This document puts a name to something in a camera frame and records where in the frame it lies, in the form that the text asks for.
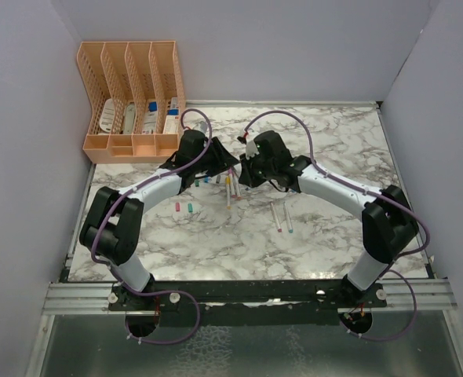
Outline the yellow cap marker pen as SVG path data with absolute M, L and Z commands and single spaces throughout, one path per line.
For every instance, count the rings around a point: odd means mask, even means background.
M 225 184 L 226 184 L 226 193 L 227 193 L 227 209 L 231 209 L 231 198 L 232 198 L 232 184 L 231 184 L 231 178 L 229 175 L 225 178 Z

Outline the teal cap marker pen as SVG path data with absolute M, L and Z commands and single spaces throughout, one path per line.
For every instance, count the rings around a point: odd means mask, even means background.
M 293 233 L 293 224 L 292 224 L 292 220 L 291 220 L 291 216 L 290 216 L 290 211 L 289 211 L 289 208 L 288 208 L 286 202 L 283 203 L 283 211 L 284 211 L 284 215 L 285 215 L 285 219 L 286 219 L 286 227 L 287 227 L 288 233 L 292 234 Z

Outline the pink cap marker pen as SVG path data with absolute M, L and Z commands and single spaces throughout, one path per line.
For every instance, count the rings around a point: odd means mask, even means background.
M 279 220 L 279 216 L 278 216 L 278 212 L 275 208 L 275 204 L 273 202 L 270 202 L 269 203 L 270 205 L 270 208 L 271 208 L 271 212 L 272 212 L 272 217 L 273 217 L 273 220 L 274 220 L 274 223 L 275 223 L 275 228 L 277 230 L 277 232 L 282 232 L 282 226 L 281 226 L 281 223 L 280 223 L 280 220 Z

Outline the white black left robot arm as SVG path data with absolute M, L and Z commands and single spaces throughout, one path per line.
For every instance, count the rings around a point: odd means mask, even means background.
M 176 150 L 155 172 L 128 187 L 100 188 L 79 233 L 94 262 L 110 268 L 128 291 L 126 300 L 142 310 L 153 303 L 155 278 L 136 254 L 144 214 L 162 201 L 178 196 L 199 175 L 213 177 L 237 165 L 217 137 L 187 130 Z

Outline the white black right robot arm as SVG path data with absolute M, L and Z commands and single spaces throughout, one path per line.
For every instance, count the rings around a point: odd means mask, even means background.
M 251 141 L 240 156 L 239 183 L 256 188 L 276 181 L 286 190 L 315 196 L 361 221 L 363 252 L 344 277 L 342 301 L 358 307 L 370 295 L 369 288 L 394 262 L 419 231 L 403 190 L 390 185 L 368 189 L 323 171 L 307 156 L 292 156 L 282 138 L 269 130 Z

